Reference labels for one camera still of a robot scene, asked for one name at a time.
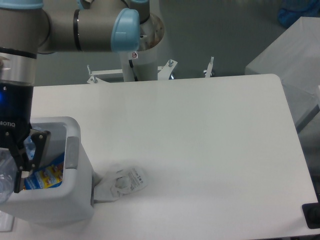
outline white table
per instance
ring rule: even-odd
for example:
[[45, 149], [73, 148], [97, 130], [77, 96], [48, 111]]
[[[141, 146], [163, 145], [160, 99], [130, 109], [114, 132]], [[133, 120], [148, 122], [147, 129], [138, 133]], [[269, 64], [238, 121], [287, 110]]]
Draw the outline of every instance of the white table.
[[90, 220], [16, 220], [1, 239], [232, 240], [318, 234], [317, 201], [275, 75], [36, 87], [33, 117], [70, 116], [93, 168], [137, 160], [149, 185]]

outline plastic bottle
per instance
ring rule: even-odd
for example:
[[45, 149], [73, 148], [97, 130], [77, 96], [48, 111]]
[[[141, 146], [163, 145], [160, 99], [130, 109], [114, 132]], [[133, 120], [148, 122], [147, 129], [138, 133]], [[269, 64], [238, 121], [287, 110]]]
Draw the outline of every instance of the plastic bottle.
[[320, 0], [282, 0], [278, 21], [289, 28], [300, 17], [315, 17], [320, 9]]
[[6, 202], [13, 193], [16, 174], [17, 166], [10, 152], [0, 149], [0, 204]]

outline metal bolt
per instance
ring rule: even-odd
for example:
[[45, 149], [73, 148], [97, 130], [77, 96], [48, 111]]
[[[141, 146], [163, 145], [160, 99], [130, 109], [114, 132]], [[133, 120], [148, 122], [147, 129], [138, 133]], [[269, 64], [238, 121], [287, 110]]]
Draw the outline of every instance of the metal bolt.
[[91, 71], [91, 69], [90, 69], [90, 66], [87, 65], [86, 67], [88, 68], [89, 76], [91, 76], [91, 75], [92, 75], [92, 71]]
[[173, 64], [174, 64], [174, 61], [172, 59], [170, 59], [169, 60], [169, 68], [171, 68]]
[[97, 83], [98, 83], [98, 80], [97, 80], [96, 76], [95, 76], [95, 75], [92, 75], [92, 77], [93, 77], [93, 82], [94, 82], [95, 84], [97, 84]]

